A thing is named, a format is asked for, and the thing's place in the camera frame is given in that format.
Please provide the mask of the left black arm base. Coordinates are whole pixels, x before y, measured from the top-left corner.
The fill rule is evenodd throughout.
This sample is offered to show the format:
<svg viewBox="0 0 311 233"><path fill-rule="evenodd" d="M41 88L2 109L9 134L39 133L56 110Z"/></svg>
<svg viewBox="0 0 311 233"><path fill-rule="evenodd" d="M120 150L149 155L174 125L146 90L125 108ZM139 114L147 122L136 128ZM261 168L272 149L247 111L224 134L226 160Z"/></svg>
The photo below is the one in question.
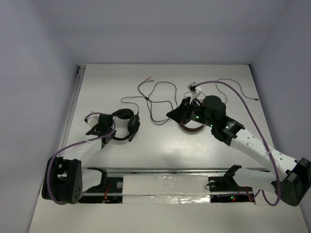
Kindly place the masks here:
<svg viewBox="0 0 311 233"><path fill-rule="evenodd" d="M121 204L123 201L123 176L108 175L103 168L82 169L83 190L79 203Z"/></svg>

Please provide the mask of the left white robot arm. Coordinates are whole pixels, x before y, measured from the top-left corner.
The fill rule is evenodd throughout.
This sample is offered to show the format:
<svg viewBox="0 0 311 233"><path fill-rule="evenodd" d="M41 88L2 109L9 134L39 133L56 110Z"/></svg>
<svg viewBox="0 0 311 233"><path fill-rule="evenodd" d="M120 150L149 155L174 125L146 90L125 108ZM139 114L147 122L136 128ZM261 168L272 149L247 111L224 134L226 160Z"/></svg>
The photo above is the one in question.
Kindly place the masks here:
<svg viewBox="0 0 311 233"><path fill-rule="evenodd" d="M91 113L85 121L91 128L85 138L62 148L48 160L41 190L43 199L58 205L76 204L88 190L108 188L106 170L86 164L114 137L113 116Z"/></svg>

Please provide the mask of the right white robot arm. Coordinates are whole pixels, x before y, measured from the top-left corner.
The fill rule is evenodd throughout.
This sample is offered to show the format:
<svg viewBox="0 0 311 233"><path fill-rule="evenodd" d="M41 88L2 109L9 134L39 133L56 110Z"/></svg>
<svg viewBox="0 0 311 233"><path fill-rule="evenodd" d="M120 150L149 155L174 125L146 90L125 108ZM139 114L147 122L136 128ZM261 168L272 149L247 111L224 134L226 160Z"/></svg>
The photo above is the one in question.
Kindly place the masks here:
<svg viewBox="0 0 311 233"><path fill-rule="evenodd" d="M226 105L217 96L207 96L202 103L185 98L166 116L179 124L195 121L209 126L218 141L267 169L263 172L233 165L225 174L224 184L228 190L235 191L240 186L257 187L280 195L280 199L290 206L297 206L311 187L311 162L308 159L297 160L265 146L241 123L226 115Z"/></svg>

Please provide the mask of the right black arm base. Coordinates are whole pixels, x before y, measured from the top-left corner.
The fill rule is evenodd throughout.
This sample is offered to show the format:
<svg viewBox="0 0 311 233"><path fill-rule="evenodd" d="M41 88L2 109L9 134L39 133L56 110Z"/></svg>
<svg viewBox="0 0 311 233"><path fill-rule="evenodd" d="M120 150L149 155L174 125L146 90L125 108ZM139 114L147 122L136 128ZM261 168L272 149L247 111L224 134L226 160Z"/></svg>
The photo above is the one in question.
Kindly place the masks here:
<svg viewBox="0 0 311 233"><path fill-rule="evenodd" d="M233 165L223 176L208 178L205 190L210 192L212 203L255 202L253 188L238 186L233 179L240 168L240 165Z"/></svg>

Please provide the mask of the black headphones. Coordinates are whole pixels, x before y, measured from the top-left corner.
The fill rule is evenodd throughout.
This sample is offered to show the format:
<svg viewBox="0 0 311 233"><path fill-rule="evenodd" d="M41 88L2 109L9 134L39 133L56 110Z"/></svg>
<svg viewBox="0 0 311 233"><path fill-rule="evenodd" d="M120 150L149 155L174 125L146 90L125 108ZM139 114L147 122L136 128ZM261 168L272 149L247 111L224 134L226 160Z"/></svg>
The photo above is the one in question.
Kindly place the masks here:
<svg viewBox="0 0 311 233"><path fill-rule="evenodd" d="M114 136L113 137L114 140L116 141L128 140L129 142L133 140L133 137L136 135L140 127L140 118L138 114L139 112L137 114L134 114L134 112L128 108L119 109L112 113L112 116L116 118L128 120L127 124L128 135L122 138Z"/></svg>

